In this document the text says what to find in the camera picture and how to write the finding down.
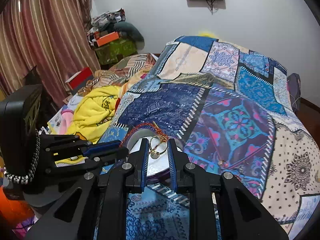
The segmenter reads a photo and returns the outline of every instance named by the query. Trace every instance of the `braided strap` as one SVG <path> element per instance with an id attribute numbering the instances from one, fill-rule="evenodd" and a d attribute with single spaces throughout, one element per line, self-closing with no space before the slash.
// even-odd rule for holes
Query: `braided strap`
<path id="1" fill-rule="evenodd" d="M 4 167 L 4 175 L 5 177 L 12 181 L 13 183 L 17 184 L 28 184 L 32 182 L 33 177 L 35 176 L 36 168 L 38 165 L 38 160 L 39 160 L 39 153 L 40 153 L 40 136 L 38 133 L 38 130 L 36 129 L 36 149 L 33 153 L 31 164 L 30 164 L 30 169 L 28 171 L 28 174 L 26 176 L 17 176 L 14 174 L 10 174 L 6 167 Z"/>

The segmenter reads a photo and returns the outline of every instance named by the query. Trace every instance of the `white wall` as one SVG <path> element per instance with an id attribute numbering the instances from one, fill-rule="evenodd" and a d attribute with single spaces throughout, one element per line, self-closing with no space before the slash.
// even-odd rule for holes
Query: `white wall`
<path id="1" fill-rule="evenodd" d="M 320 26 L 304 0 L 94 0 L 97 13 L 123 8 L 145 38 L 143 52 L 160 53 L 179 35 L 208 31 L 275 58 L 301 77 L 302 96 L 320 106 Z"/>

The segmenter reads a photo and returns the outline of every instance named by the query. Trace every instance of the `metal bolt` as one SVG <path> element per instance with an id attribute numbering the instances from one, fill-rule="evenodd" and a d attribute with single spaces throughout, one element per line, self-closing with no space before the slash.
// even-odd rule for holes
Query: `metal bolt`
<path id="1" fill-rule="evenodd" d="M 131 169 L 131 167 L 132 167 L 131 163 L 124 163 L 124 164 L 122 164 L 122 169 L 124 169 L 124 170 Z"/>
<path id="2" fill-rule="evenodd" d="M 92 179 L 93 178 L 93 173 L 92 172 L 87 172 L 86 174 L 84 174 L 84 178 L 85 179 Z"/>
<path id="3" fill-rule="evenodd" d="M 196 165 L 194 163 L 187 163 L 186 164 L 186 168 L 188 170 L 193 170 L 196 167 Z"/>
<path id="4" fill-rule="evenodd" d="M 226 179 L 232 179 L 233 178 L 233 175 L 231 172 L 225 172 L 223 173 L 223 177 L 225 177 Z"/>

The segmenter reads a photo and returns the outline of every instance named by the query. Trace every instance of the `yellow towel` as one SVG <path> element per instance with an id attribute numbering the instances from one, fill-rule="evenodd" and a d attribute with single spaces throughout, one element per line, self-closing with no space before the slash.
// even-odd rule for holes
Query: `yellow towel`
<path id="1" fill-rule="evenodd" d="M 105 86 L 92 90 L 78 104 L 67 134 L 80 134 L 96 143 L 115 115 L 120 87 Z"/>

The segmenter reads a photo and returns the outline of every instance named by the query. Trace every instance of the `red curtain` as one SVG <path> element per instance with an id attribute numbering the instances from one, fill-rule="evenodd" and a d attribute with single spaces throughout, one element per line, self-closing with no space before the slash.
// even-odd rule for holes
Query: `red curtain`
<path id="1" fill-rule="evenodd" d="M 70 76 L 87 66 L 100 69 L 84 29 L 90 27 L 89 4 L 89 0 L 8 2 L 0 15 L 0 85 L 5 93 L 21 87 L 24 76 L 37 65 L 45 88 L 61 106 Z"/>

